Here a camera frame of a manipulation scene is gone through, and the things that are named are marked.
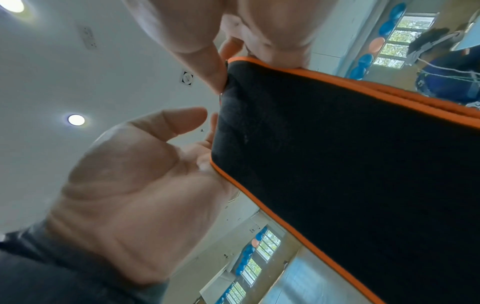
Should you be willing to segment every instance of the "peach balloon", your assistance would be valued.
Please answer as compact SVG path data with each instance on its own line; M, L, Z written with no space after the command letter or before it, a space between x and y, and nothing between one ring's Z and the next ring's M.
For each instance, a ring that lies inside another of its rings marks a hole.
M370 42L370 45L368 46L368 52L372 54L380 52L380 49L382 49L382 46L384 45L384 43L385 43L385 38L383 37L378 37L373 39Z
M257 248L259 246L260 242L257 241L256 239L253 239L251 240L251 245L254 247L254 248Z

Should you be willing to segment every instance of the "round light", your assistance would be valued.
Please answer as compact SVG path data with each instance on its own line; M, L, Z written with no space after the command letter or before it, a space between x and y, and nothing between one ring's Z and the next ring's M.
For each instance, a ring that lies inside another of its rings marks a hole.
M0 6L13 13L21 13L25 10L22 0L0 0Z
M74 126L81 126L85 123L85 118L82 115L73 114L68 117L68 122Z

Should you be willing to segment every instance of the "orange edge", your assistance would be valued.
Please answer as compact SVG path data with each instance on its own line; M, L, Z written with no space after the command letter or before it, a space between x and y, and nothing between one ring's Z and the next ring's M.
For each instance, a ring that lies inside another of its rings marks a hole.
M315 245L313 245L309 240L307 240L303 235L301 235L295 228L290 226L287 222L281 219L278 215L276 215L273 211L271 211L267 206L265 206L258 198L256 198L253 194L251 194L245 187L243 187L240 183L238 183L235 179L229 176L226 172L220 169L212 159L210 159L210 164L212 167L225 179L235 185L239 190L245 193L258 207L265 212L268 216L270 216L273 220L275 220L279 225L285 228L288 232L290 232L293 236L295 236L305 247L307 247L311 252L313 252L316 256L319 257L323 262L325 262L329 267L335 270L339 275L341 275L345 280L347 280L350 284L352 284L358 291L360 291L367 299L369 299L374 304L385 304L378 296L376 296L373 292L370 291L365 285L363 285L359 280L357 280L353 275L351 275L348 271L343 269L340 265L338 265L334 260L328 257L323 251L318 249Z
M268 64L250 57L233 57L228 63L235 61L251 62L271 70L303 76L311 79L331 83L339 87L348 88L357 92L370 95L382 101L407 107L418 112L431 116L442 118L457 124L480 129L480 111L469 109L461 105L454 104L435 98L427 98L416 93L406 92L393 87L381 86L376 84L362 85L363 82L352 81L341 77L335 77L328 74L322 74L304 69L276 69Z

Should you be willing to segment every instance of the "white ceiling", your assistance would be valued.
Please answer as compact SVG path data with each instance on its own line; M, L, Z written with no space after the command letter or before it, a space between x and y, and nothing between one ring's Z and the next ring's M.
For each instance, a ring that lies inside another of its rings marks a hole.
M23 1L24 14L0 9L0 231L41 218L69 169L109 127L163 108L219 108L198 79L191 88L179 82L181 65L121 1ZM97 50L84 47L77 25L91 27ZM69 125L72 113L86 125Z

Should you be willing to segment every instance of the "dark sleeve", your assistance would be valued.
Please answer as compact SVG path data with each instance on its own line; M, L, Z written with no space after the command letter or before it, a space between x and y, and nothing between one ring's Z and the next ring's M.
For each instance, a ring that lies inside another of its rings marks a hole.
M43 223L0 234L0 302L158 304L167 283L139 288L108 263L54 239Z

